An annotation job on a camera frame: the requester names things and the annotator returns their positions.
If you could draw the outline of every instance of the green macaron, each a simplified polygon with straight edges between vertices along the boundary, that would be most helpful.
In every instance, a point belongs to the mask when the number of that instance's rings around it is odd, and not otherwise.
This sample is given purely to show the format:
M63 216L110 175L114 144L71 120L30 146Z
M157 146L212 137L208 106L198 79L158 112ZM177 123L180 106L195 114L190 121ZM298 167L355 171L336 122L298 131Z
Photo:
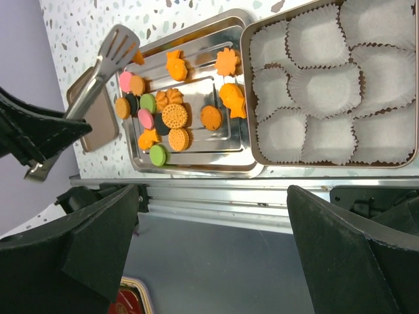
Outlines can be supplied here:
M150 148L150 159L153 165L161 167L166 162L166 151L161 145L153 145Z
M144 94L139 99L139 107L141 109L147 109L150 113L156 112L156 99L151 94Z

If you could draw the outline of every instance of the white paper cup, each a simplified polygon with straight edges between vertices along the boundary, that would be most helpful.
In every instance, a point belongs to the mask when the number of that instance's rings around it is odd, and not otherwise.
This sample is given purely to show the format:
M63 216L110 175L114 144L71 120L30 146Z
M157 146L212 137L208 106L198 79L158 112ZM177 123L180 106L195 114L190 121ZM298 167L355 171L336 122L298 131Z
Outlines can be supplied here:
M302 161L332 162L344 165L350 161L356 147L354 126L350 114L327 119L309 116L306 141L302 147Z
M346 0L340 23L350 47L364 43L392 44L416 50L413 0Z
M270 162L299 162L306 137L306 121L301 110L278 109L257 126L261 154Z
M331 69L305 69L291 77L291 97L304 114L325 118L349 111L361 103L359 67L347 63Z
M257 96L255 109L257 122L262 122L279 108L297 108L287 89L288 75L279 67L255 73L253 90Z
M288 22L282 21L258 31L250 42L250 58L253 71L263 69L266 64L276 63L288 73L298 71L285 51L285 36Z
M354 120L358 147L353 162L406 162L416 146L416 102L389 113Z
M293 18L287 48L300 68L335 67L349 61L350 52L338 24L338 7L328 5Z
M416 54L390 46L357 46L354 61L365 76L365 94L352 111L362 117L383 109L406 107L416 98Z

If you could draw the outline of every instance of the black cookie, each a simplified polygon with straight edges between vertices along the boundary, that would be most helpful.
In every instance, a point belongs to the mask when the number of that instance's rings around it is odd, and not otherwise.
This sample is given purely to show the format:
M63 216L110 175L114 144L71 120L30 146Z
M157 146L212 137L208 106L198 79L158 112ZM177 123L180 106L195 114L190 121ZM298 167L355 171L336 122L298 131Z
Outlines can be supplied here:
M139 107L139 99L132 93L126 94L125 99L128 100L130 104L131 114L136 114Z
M167 127L167 125L163 122L162 113L155 114L155 128L157 133L161 136L166 136L170 132L169 127Z

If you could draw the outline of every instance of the metal tongs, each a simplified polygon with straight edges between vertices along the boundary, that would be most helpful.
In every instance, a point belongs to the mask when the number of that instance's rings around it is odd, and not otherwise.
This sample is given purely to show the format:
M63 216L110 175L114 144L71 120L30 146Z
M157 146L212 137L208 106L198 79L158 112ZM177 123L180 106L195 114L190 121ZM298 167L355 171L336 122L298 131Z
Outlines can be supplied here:
M115 25L99 49L90 80L80 92L74 106L64 114L64 118L69 120L83 119L106 82L117 71L124 69L131 62L138 47L139 39L133 31L123 25ZM43 164L33 162L31 169L25 175L25 179L44 182L59 157L60 154L48 159Z

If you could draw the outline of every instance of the silver baking tray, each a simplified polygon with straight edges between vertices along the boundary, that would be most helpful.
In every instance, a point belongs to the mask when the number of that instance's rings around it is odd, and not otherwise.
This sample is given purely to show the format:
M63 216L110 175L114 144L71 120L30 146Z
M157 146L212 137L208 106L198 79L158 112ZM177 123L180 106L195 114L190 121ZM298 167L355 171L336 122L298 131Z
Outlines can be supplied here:
M134 169L229 177L255 177L263 170L251 153L247 120L230 119L218 96L224 83L242 85L244 76L238 73L234 78L223 78L214 68L218 51L224 47L240 49L240 37L250 23L251 17L247 13L234 9L141 47L145 65L132 63L126 71L141 75L148 86L147 91L154 95L159 90L179 89L191 117L187 130L192 134L192 143L188 150L174 152L167 137L163 137L168 161L164 167L155 167L149 152L137 145L143 128L136 117L131 117L124 121L124 130ZM177 49L183 51L191 74L185 82L174 81L166 70L166 53ZM223 125L217 131L210 132L201 125L200 111L206 105L215 105L223 113Z
M314 10L325 5L329 5L331 3L335 3L339 6L343 4L344 0L313 0L308 2L305 5L301 5L299 7L295 7L291 10L284 11L282 13L273 15L269 18L265 18L264 20L260 20L258 22L252 23L251 25L247 26L243 32L242 38L240 40L240 50L242 52L242 65L243 65L243 73L244 73L244 85L246 90L246 109L247 109L247 121L249 122L249 132L250 132L250 142L251 142L251 151L253 153L253 157L255 160L264 165L264 166L278 166L278 167L333 167L333 168L342 168L342 167L362 167L362 168L399 168L404 167L417 157L418 155L418 147L419 147L419 138L418 138L418 114L419 110L416 106L416 148L409 157L409 159L400 165L393 165L393 164L385 164L376 162L371 165L367 164L357 164L357 163L348 163L345 166L337 166L335 164L329 162L320 162L316 164L305 164L302 162L299 163L288 163L288 164L277 164L273 162L269 162L265 157L262 156L261 152L259 151L258 144L257 144L257 135L256 135L256 116L255 116L255 108L257 104L257 97L255 92L253 91L252 81L253 81L253 71L251 69L250 64L250 40L252 36L258 32L262 27L269 26L277 22L281 22L283 20L290 21L292 18L300 15L302 13L308 12L310 10ZM416 51L418 51L418 5L416 5ZM416 85L418 82L418 75L419 75L419 62L418 62L418 55L416 54ZM419 94L419 89L416 87L416 95Z

